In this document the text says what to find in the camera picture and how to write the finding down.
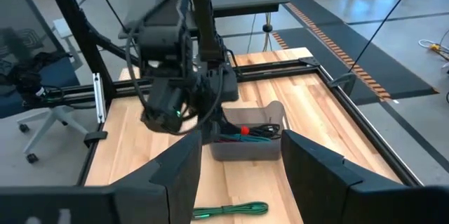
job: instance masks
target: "gray floor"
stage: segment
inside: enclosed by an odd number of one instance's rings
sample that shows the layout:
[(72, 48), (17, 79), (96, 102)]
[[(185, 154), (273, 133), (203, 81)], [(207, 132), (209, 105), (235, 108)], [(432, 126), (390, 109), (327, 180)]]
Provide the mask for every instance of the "gray floor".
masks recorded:
[[(119, 17), (123, 19), (127, 12), (127, 5), (134, 0), (110, 0)], [(383, 19), (397, 0), (315, 0), (365, 37), (370, 37), (379, 20)], [(53, 26), (52, 21), (61, 18), (54, 0), (34, 0), (46, 21)], [(111, 39), (117, 45), (123, 45), (123, 40), (117, 39), (120, 24), (108, 9), (104, 0), (78, 0), (88, 19), (100, 33)], [(422, 16), (433, 14), (442, 16)], [(393, 18), (410, 18), (387, 22), (375, 38), (374, 42), (391, 57), (422, 77), (441, 93), (449, 91), (449, 78), (440, 71), (443, 61), (436, 55), (428, 53), (418, 46), (420, 39), (439, 41), (443, 33), (449, 28), (448, 0), (404, 0), (391, 15)], [(253, 15), (217, 19), (220, 34), (245, 34), (251, 31)], [(254, 31), (260, 32), (264, 16), (258, 15)], [(278, 13), (272, 14), (274, 30), (301, 28), (298, 23), (282, 7)], [(226, 38), (226, 45), (235, 54), (246, 53), (250, 37)], [(249, 52), (261, 51), (263, 35), (253, 35)], [(280, 49), (272, 39), (273, 50)], [(101, 52), (113, 79), (118, 79), (125, 62), (109, 52)], [(82, 84), (90, 84), (91, 71), (83, 66), (77, 70), (77, 76)], [(445, 137), (445, 119), (449, 117), (449, 104), (443, 94), (409, 98), (391, 102), (391, 106), (415, 127), (440, 153), (449, 157), (449, 143)], [(398, 155), (415, 172), (425, 184), (449, 183), (449, 174), (424, 151), (393, 118), (386, 113), (379, 104), (360, 106), (377, 130), (395, 149)], [(23, 117), (2, 119), (0, 131), (2, 141), (0, 147), (0, 185), (72, 185), (76, 182), (81, 165), (86, 155), (86, 148), (82, 143), (82, 136), (76, 131), (55, 124), (51, 132), (35, 149), (41, 161), (29, 165), (21, 153), (29, 135), (22, 134), (15, 129), (15, 120)], [(88, 129), (95, 128), (95, 113), (92, 110), (76, 111), (74, 117)], [(30, 124), (36, 128), (39, 122)]]

